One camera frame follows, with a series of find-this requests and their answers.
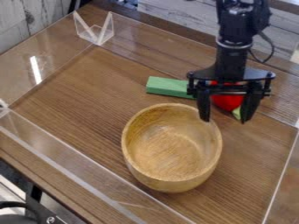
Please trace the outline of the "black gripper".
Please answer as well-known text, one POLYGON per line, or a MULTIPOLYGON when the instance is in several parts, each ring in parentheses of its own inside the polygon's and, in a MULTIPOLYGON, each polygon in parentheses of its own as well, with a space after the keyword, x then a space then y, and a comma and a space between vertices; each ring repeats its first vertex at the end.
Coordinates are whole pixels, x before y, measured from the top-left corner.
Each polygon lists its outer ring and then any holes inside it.
POLYGON ((277 75, 247 66, 249 45, 218 45, 214 64, 187 73, 187 94, 198 95, 201 119, 211 119, 211 94, 245 95, 241 105, 241 121, 246 123, 254 116, 261 100, 270 96, 273 79, 277 75))

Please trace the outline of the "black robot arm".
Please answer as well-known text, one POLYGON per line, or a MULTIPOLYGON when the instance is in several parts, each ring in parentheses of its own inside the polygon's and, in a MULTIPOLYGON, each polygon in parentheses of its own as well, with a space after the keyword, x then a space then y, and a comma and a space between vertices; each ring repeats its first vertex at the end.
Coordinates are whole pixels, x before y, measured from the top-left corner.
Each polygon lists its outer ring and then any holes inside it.
POLYGON ((270 26, 267 0, 217 0, 219 35, 217 59, 211 66, 187 73, 187 94, 198 101, 203 121, 211 119, 211 97, 241 96, 241 121, 251 120, 262 99, 270 96, 277 74, 247 66, 254 37, 270 26))

